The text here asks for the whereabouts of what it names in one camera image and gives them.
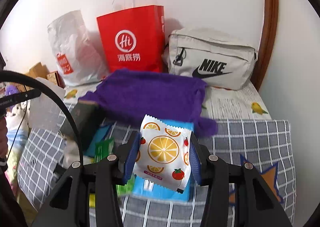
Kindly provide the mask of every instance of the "bag zipper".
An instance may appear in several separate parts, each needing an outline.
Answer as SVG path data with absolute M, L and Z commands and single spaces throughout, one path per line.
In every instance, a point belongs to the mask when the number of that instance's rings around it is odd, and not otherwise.
M 183 54 L 184 50 L 185 50 L 185 49 L 182 48 L 181 53 L 180 53 L 179 55 L 177 55 L 176 58 L 173 60 L 172 63 L 173 63 L 174 65 L 182 66 L 182 64 L 183 64 L 182 54 Z
M 247 47 L 247 48 L 252 48 L 253 50 L 255 50 L 255 48 L 253 48 L 252 46 L 248 46 L 248 45 L 240 45 L 240 44 L 226 44 L 226 43 L 222 43 L 222 41 L 220 42 L 210 42 L 208 40 L 204 40 L 204 39 L 201 39 L 201 38 L 198 38 L 198 37 L 194 37 L 194 36 L 190 36 L 190 35 L 185 35 L 185 34 L 170 34 L 170 35 L 180 35 L 180 36 L 185 36 L 185 37 L 190 37 L 190 38 L 193 38 L 193 39 L 197 39 L 199 41 L 203 41 L 203 42 L 208 42 L 208 43 L 215 43 L 215 44 L 221 44 L 221 45 L 229 45 L 229 46 L 240 46 L 240 47 Z

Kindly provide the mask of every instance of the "black cable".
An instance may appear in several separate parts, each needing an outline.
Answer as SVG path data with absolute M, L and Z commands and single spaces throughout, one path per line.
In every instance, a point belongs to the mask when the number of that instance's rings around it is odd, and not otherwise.
M 20 125 L 18 126 L 16 135 L 14 136 L 12 145 L 11 145 L 11 147 L 10 147 L 10 151 L 9 151 L 9 153 L 8 153 L 7 161 L 9 160 L 9 156 L 10 156 L 10 153 L 11 153 L 11 149 L 12 149 L 12 147 L 13 147 L 14 141 L 16 140 L 16 137 L 17 137 L 18 131 L 19 131 L 19 129 L 20 129 L 20 126 L 21 126 L 21 124 L 22 124 L 22 122 L 23 122 L 23 120 L 24 120 L 24 117 L 25 117 L 26 114 L 27 114 L 27 109 L 28 109 L 28 101 L 27 101 L 26 110 L 25 110 L 25 112 L 24 112 L 23 118 L 22 118 L 22 120 L 21 120 L 21 122 L 20 122 Z

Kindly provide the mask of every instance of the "purple cloth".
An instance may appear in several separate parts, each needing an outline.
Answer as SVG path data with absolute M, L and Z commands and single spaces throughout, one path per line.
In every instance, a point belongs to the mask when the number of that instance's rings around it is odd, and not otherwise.
M 9 96 L 9 95 L 12 95 L 12 94 L 16 94 L 16 93 L 19 93 L 20 91 L 17 89 L 16 86 L 14 85 L 8 85 L 7 88 L 5 89 L 5 95 L 6 96 Z
M 107 117 L 140 127 L 144 116 L 193 122 L 197 136 L 216 133 L 214 120 L 202 118 L 206 83 L 198 78 L 121 69 L 81 100 L 97 102 Z

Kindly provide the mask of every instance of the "blue package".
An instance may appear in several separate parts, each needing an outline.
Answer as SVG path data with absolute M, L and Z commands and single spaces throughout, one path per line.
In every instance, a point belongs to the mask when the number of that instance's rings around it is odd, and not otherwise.
M 181 122 L 181 121 L 175 121 L 175 120 L 161 120 L 161 121 L 170 126 L 187 128 L 191 131 L 194 130 L 193 123 Z M 187 202 L 189 200 L 189 193 L 190 193 L 190 179 L 188 181 L 188 184 L 183 194 L 180 194 L 178 192 L 175 192 L 163 186 L 154 184 L 146 179 L 143 179 L 137 176 L 132 193 L 135 195 L 140 195 L 140 196 L 144 196 L 152 199 L 163 199 L 163 200 L 171 200 L 171 201 L 175 200 L 175 201 Z
M 110 125 L 107 126 L 101 126 L 98 128 L 96 133 L 94 134 L 92 141 L 86 151 L 84 151 L 84 155 L 89 157 L 94 157 L 95 150 L 96 150 L 96 143 L 100 142 L 101 140 L 104 140 L 106 137 L 108 130 L 110 128 Z

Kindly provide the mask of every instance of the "zipper pull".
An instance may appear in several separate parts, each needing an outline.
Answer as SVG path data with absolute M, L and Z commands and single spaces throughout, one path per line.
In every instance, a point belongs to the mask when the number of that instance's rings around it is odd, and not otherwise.
M 254 60 L 255 61 L 258 60 L 258 52 L 256 50 L 254 50 Z
M 182 66 L 183 64 L 183 57 L 182 54 L 184 52 L 184 48 L 182 48 L 181 53 L 179 55 L 176 56 L 176 58 L 173 60 L 173 64 L 177 65 L 177 66 Z

